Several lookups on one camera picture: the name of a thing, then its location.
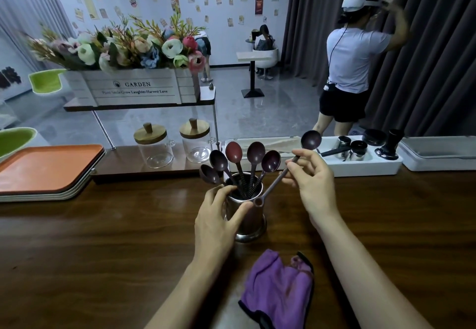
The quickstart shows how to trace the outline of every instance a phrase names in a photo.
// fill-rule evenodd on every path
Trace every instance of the flower box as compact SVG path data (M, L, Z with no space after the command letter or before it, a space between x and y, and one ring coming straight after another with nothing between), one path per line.
M80 105L191 104L200 100L197 74L189 69L66 71L59 75Z

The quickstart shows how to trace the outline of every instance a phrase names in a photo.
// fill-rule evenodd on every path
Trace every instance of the curtain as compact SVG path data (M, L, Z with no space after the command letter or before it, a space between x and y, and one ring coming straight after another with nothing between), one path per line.
M396 0L411 38L400 50L373 59L364 127L401 128L408 136L448 134L476 99L476 0ZM342 0L289 0L282 61L322 89L326 40L337 27ZM392 14L367 29L392 33Z
M59 0L0 0L0 17L0 35L32 71L47 66L30 54L19 31L40 38L39 24L43 23L57 33L76 37Z

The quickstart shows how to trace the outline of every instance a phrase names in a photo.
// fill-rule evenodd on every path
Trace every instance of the person bending over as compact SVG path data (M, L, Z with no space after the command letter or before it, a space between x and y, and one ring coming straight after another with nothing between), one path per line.
M259 36L255 39L255 50L270 51L274 50L274 38L269 34L268 26L261 25L259 28ZM256 68L258 75L264 75L265 69Z
M314 130L321 135L335 119L334 135L346 136L354 122L365 117L370 59L375 54L399 49L408 40L409 29L403 9L393 0L382 1L383 9L395 14L395 33L364 31L371 18L376 17L380 2L362 1L365 2L360 8L349 7L355 1L344 0L339 23L345 23L345 26L332 31L327 38L329 77L319 99L319 118L314 125Z
M342 220L336 204L334 174L323 158L310 150L297 149L293 153L301 158L297 164L287 161L289 173L283 182L299 188L360 327L431 328ZM231 220L224 221L223 202L235 189L221 185L206 193L195 220L193 260L146 329L183 329L192 325L233 247L241 221L253 206L249 201L241 204Z
M205 31L200 31L197 35L193 36L193 38L199 44L199 51L205 56L205 71L203 72L202 82L211 82L213 81L210 73L211 45L208 35Z

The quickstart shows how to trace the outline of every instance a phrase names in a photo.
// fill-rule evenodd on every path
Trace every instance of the black shorts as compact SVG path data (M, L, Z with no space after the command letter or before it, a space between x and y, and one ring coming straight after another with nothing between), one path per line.
M337 122L357 122L365 117L368 90L351 93L338 88L324 90L319 98L319 112L333 116Z
M211 55L211 45L210 45L210 40L208 39L208 37L200 37L203 42L205 43L205 47L207 48L207 53L206 55L207 56L210 56Z

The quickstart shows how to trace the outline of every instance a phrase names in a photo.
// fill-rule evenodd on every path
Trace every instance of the purple towel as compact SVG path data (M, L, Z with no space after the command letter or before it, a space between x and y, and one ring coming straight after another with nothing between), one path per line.
M302 329L313 289L313 268L303 254L284 266L279 253L267 249L251 268L238 303L261 328Z

